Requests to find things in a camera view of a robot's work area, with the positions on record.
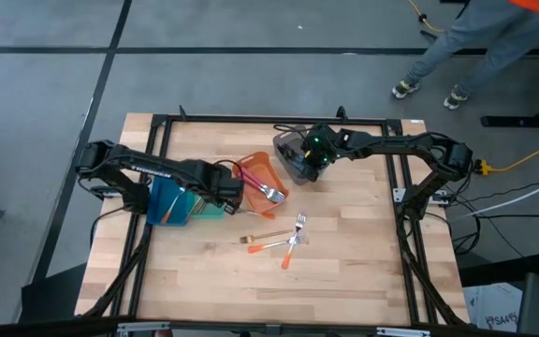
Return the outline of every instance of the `plastic bin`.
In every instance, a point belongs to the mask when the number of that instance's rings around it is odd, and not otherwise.
[[[276,170],[271,165],[270,155],[268,153],[256,152],[245,156],[237,163],[248,169],[251,174],[256,176],[257,179],[269,188],[277,188],[280,192],[284,193],[286,196],[284,201],[288,198],[288,190],[284,187],[280,177],[278,177],[278,173],[276,173]],[[232,166],[232,173],[236,177],[239,177],[239,168],[237,166]],[[270,211],[284,202],[274,203],[269,201],[265,194],[248,183],[244,185],[244,198],[247,200],[251,210],[258,213]]]

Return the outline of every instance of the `teal container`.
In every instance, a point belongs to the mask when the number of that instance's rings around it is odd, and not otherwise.
[[[169,206],[176,196],[181,193],[180,187],[168,178],[153,178],[153,188],[149,198],[147,222],[154,226],[185,226],[188,213],[191,211],[199,196],[184,192],[176,201],[167,223],[161,220],[166,215]],[[201,214],[192,214],[192,219],[222,219],[224,210],[208,204]]]

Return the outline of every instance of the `shoe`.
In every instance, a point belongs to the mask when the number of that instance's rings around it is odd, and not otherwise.
[[[449,110],[456,110],[461,102],[464,102],[469,98],[469,95],[460,95],[456,93],[457,91],[457,85],[453,88],[453,91],[450,93],[450,96],[447,97],[444,100],[444,106],[447,107]]]
[[[400,81],[397,86],[392,88],[392,95],[398,99],[403,99],[407,94],[412,94],[417,91],[417,89],[419,89],[419,83],[411,85],[406,81]]]

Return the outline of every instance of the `wooden table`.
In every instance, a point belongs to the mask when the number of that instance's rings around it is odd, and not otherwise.
[[[128,114],[120,142],[144,151],[151,119],[151,114]],[[422,121],[402,121],[402,125],[405,134],[425,131]],[[348,125],[347,128],[381,135],[377,126]],[[270,124],[172,124],[169,158],[214,162],[265,151],[270,154],[272,165],[290,190],[290,196],[275,210],[273,221],[237,214],[226,215],[223,220],[192,220],[186,227],[155,227],[138,317],[408,325],[386,157],[340,160],[317,183],[297,186],[274,156],[271,140],[275,135]],[[154,154],[159,153],[160,142],[161,133],[158,133]],[[430,172],[418,158],[410,157],[409,162],[416,183]],[[135,172],[130,175],[138,177]],[[402,185],[402,176],[398,176]],[[120,206],[118,198],[108,199],[101,212]],[[308,214],[305,230],[310,244],[295,248],[289,270],[280,267],[285,247],[250,255],[247,245],[239,244],[240,236],[292,228],[299,212]],[[429,212],[444,216],[444,211],[435,206],[429,206]],[[90,309],[116,276],[129,217],[129,213],[119,212],[99,222],[77,314]],[[430,278],[456,314],[468,321],[447,226],[442,220],[426,215],[421,227]],[[129,279],[121,314],[127,312],[131,289]],[[415,291],[420,316],[426,321],[421,285],[416,280]]]

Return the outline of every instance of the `gray floor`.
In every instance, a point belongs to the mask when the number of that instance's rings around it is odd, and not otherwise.
[[[107,46],[122,1],[0,0],[0,45]],[[450,24],[459,6],[418,1],[432,23]],[[405,0],[261,1],[134,0],[122,46],[307,46],[422,48]],[[389,95],[413,56],[118,55],[91,139],[119,138],[127,112],[424,119],[428,128],[466,141],[475,156],[504,166],[539,148],[539,130],[485,129],[485,114],[539,110],[539,58],[507,69],[466,107],[442,101],[475,57],[456,57],[405,101]],[[0,323],[14,319],[87,109],[103,55],[0,55]],[[539,180],[539,157],[511,172],[473,178],[468,198]],[[475,206],[489,205],[497,198]],[[84,262],[100,203],[74,191],[50,273]],[[509,212],[539,212],[539,196]],[[452,209],[454,218],[464,213]],[[538,221],[496,221],[524,255],[539,253]],[[455,236],[472,221],[453,224]],[[498,261],[517,256],[484,224],[475,252]]]

